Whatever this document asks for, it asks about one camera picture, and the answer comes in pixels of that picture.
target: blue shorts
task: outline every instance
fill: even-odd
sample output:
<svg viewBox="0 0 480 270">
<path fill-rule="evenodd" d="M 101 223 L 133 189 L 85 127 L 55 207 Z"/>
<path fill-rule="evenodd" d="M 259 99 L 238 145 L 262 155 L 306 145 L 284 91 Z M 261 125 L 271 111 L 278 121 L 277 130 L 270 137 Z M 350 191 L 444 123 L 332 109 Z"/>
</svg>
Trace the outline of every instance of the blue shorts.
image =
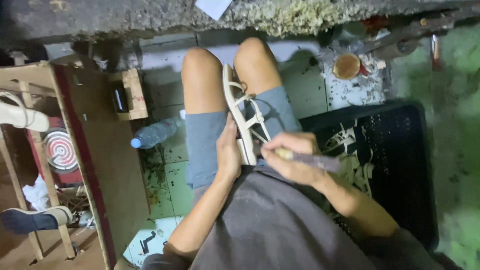
<svg viewBox="0 0 480 270">
<path fill-rule="evenodd" d="M 254 100 L 262 112 L 265 127 L 272 138 L 283 131 L 301 131 L 300 123 L 293 116 L 292 107 L 283 86 L 265 91 L 257 95 Z M 226 110 L 186 115 L 185 126 L 189 156 L 186 181 L 193 189 L 210 185 L 215 178 L 217 172 L 216 140 L 225 128 L 227 113 Z M 245 119 L 250 119 L 254 114 L 253 108 L 246 104 Z M 265 137 L 260 125 L 255 125 L 254 129 Z"/>
</svg>

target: knee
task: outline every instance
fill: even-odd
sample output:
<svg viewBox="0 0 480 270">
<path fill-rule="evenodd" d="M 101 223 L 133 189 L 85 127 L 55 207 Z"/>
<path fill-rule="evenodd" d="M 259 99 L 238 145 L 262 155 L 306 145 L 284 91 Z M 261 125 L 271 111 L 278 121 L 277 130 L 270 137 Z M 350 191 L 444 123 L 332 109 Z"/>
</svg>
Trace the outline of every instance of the knee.
<svg viewBox="0 0 480 270">
<path fill-rule="evenodd" d="M 220 65 L 220 61 L 207 49 L 190 48 L 183 58 L 182 69 L 200 68 L 208 65 Z"/>
<path fill-rule="evenodd" d="M 251 62 L 259 57 L 268 57 L 268 54 L 269 49 L 263 41 L 257 37 L 249 37 L 240 44 L 233 63 L 238 66 L 244 61 Z"/>
</svg>

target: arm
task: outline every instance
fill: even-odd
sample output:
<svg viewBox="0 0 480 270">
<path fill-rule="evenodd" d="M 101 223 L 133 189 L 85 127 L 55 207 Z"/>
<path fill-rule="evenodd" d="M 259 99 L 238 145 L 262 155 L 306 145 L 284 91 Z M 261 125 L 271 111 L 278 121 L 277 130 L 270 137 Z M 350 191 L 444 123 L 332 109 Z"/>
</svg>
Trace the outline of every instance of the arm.
<svg viewBox="0 0 480 270">
<path fill-rule="evenodd" d="M 304 154 L 319 153 L 311 133 L 281 133 L 264 145 L 262 155 L 282 176 L 311 185 L 324 194 L 335 210 L 346 218 L 355 236 L 392 236 L 398 224 L 375 200 L 352 186 L 342 186 L 327 172 L 297 161 L 284 160 L 272 150 L 284 147 Z"/>
<path fill-rule="evenodd" d="M 240 176 L 240 153 L 235 139 L 237 126 L 228 115 L 225 129 L 217 140 L 218 172 L 210 187 L 190 213 L 172 232 L 163 251 L 174 253 L 189 262 L 207 238 L 225 204 L 233 182 Z"/>
</svg>

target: blue bottle cap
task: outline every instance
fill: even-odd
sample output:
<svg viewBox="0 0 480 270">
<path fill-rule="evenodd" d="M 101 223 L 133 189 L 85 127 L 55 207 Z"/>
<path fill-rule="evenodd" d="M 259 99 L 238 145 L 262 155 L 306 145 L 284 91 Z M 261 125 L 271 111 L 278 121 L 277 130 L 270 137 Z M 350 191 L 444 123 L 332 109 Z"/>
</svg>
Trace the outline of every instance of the blue bottle cap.
<svg viewBox="0 0 480 270">
<path fill-rule="evenodd" d="M 130 145 L 131 145 L 133 148 L 139 148 L 140 146 L 142 146 L 142 144 L 144 144 L 144 141 L 142 140 L 142 138 L 139 138 L 139 137 L 133 138 L 133 139 L 130 141 Z"/>
</svg>

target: gray shirt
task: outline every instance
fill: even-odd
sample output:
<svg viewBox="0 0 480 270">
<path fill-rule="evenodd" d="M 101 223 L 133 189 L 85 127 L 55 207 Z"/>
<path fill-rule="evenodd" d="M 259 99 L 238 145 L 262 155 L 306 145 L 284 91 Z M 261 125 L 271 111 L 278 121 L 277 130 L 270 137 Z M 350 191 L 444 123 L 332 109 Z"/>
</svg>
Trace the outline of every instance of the gray shirt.
<svg viewBox="0 0 480 270">
<path fill-rule="evenodd" d="M 194 190 L 197 202 L 208 186 Z M 144 270 L 187 269 L 175 254 L 153 254 Z M 443 269 L 406 230 L 354 243 L 323 210 L 274 170 L 243 168 L 191 268 Z"/>
</svg>

